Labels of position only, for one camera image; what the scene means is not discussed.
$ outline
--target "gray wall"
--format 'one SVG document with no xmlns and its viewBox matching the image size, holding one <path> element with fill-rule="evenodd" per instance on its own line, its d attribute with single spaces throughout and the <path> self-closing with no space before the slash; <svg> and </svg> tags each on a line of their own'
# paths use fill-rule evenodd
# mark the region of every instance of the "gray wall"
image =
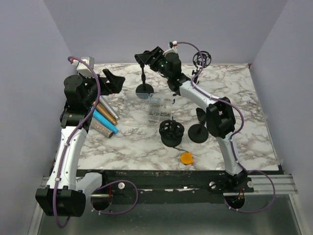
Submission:
<svg viewBox="0 0 313 235">
<path fill-rule="evenodd" d="M 287 0 L 45 0 L 70 52 L 98 63 L 190 41 L 214 63 L 251 63 Z M 191 63 L 195 51 L 181 46 Z"/>
<path fill-rule="evenodd" d="M 313 221 L 313 1 L 289 0 L 252 64 L 273 142 Z"/>
<path fill-rule="evenodd" d="M 1 1 L 0 31 L 0 234 L 24 235 L 55 155 L 63 80 L 74 67 L 42 0 Z"/>
</svg>

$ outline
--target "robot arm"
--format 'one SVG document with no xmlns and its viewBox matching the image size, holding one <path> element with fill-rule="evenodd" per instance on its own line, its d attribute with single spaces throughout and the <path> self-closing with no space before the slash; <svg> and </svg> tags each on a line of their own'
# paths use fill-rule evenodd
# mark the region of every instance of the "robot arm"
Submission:
<svg viewBox="0 0 313 235">
<path fill-rule="evenodd" d="M 99 77 L 101 95 L 120 93 L 124 77 L 115 76 L 109 70 L 103 70 L 106 77 Z M 46 215 L 53 215 L 53 191 L 57 185 L 56 209 L 59 216 L 81 216 L 85 210 L 86 198 L 102 185 L 102 176 L 98 173 L 88 173 L 76 185 L 76 170 L 79 154 L 86 139 L 90 116 L 77 129 L 74 136 L 67 140 L 79 123 L 90 113 L 92 103 L 97 98 L 97 84 L 94 78 L 86 78 L 80 75 L 72 75 L 64 80 L 64 93 L 67 98 L 64 111 L 61 114 L 61 139 L 55 159 L 55 165 L 45 188 L 39 188 L 36 192 L 36 200 Z M 67 146 L 61 174 L 57 177 L 62 152 Z"/>
<path fill-rule="evenodd" d="M 203 89 L 201 91 L 208 97 L 196 91 L 191 84 L 191 79 L 181 72 L 181 61 L 177 54 L 177 42 L 170 43 L 170 49 L 163 51 L 156 47 L 152 51 L 136 54 L 136 61 L 148 65 L 153 71 L 161 73 L 167 78 L 171 91 L 193 101 L 206 112 L 206 126 L 209 133 L 216 137 L 224 159 L 225 171 L 231 176 L 237 176 L 243 169 L 236 163 L 230 146 L 229 137 L 235 130 L 235 117 L 232 108 L 221 102 L 216 102 L 208 97 L 219 98 Z"/>
</svg>

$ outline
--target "black stand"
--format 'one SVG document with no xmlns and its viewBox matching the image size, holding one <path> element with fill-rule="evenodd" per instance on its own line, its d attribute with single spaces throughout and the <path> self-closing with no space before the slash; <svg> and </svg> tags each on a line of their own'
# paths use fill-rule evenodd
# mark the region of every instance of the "black stand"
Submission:
<svg viewBox="0 0 313 235">
<path fill-rule="evenodd" d="M 209 138 L 209 132 L 204 126 L 205 121 L 200 124 L 192 125 L 188 130 L 188 137 L 192 142 L 203 143 Z"/>
<path fill-rule="evenodd" d="M 142 84 L 140 84 L 137 88 L 136 88 L 136 94 L 137 93 L 146 93 L 146 94 L 151 94 L 154 93 L 153 87 L 149 84 L 146 84 L 146 75 L 145 75 L 145 71 L 144 71 L 144 64 L 140 64 L 141 67 L 141 81 Z"/>
<path fill-rule="evenodd" d="M 209 132 L 204 126 L 206 123 L 206 113 L 203 109 L 197 108 L 197 117 L 200 124 L 192 125 L 188 130 L 188 137 L 192 142 L 203 143 L 209 138 Z"/>
</svg>

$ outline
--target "gold cylinder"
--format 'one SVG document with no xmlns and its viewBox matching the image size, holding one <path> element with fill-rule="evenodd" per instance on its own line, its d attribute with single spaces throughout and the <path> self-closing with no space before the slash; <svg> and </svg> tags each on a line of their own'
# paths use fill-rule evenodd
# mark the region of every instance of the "gold cylinder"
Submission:
<svg viewBox="0 0 313 235">
<path fill-rule="evenodd" d="M 96 110 L 114 126 L 117 125 L 117 121 L 112 117 L 112 115 L 108 112 L 108 110 L 106 110 L 106 108 L 102 106 L 102 104 L 98 103 Z"/>
</svg>

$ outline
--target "clear plastic box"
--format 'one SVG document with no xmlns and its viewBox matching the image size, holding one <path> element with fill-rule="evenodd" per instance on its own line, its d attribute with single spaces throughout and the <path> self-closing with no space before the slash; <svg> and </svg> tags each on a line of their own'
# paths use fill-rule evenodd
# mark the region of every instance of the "clear plastic box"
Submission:
<svg viewBox="0 0 313 235">
<path fill-rule="evenodd" d="M 129 126 L 159 126 L 172 118 L 170 94 L 126 94 L 121 123 Z"/>
<path fill-rule="evenodd" d="M 150 94 L 148 105 L 149 126 L 158 126 L 162 121 L 172 118 L 173 96 L 169 94 Z"/>
<path fill-rule="evenodd" d="M 126 94 L 120 123 L 127 126 L 147 125 L 148 104 L 148 94 Z"/>
</svg>

